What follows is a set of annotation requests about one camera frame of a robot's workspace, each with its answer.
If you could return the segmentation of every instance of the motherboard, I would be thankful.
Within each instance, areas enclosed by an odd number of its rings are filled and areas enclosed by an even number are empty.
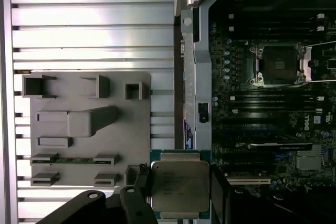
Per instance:
[[[213,162],[256,196],[336,185],[336,13],[219,8],[209,11]]]

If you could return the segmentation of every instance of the white label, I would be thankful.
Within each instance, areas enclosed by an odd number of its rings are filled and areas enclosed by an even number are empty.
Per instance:
[[[321,117],[319,115],[314,116],[314,124],[320,124],[321,123]]]
[[[304,123],[304,124],[305,124],[305,125],[304,125],[304,126],[305,126],[305,127],[304,127],[304,130],[305,130],[305,131],[308,131],[308,130],[309,130],[309,118],[310,118],[309,115],[306,115],[306,116],[304,117],[304,120],[305,120],[305,121],[304,121],[304,122],[305,122],[305,123]]]

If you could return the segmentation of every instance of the cpu socket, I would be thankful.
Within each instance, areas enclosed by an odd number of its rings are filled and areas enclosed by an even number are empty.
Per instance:
[[[273,88],[311,80],[311,50],[308,52],[302,44],[260,43],[251,45],[249,51],[256,59],[251,85]]]

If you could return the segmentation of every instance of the capacitor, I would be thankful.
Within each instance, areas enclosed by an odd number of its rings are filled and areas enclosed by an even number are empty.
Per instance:
[[[330,136],[330,133],[327,132],[327,131],[322,131],[322,132],[321,132],[321,135],[322,135],[323,137],[329,137],[329,136]]]

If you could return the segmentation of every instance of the metal bracket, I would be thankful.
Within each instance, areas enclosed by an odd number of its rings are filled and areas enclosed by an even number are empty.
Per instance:
[[[183,34],[192,34],[194,32],[193,11],[181,11],[181,32]]]

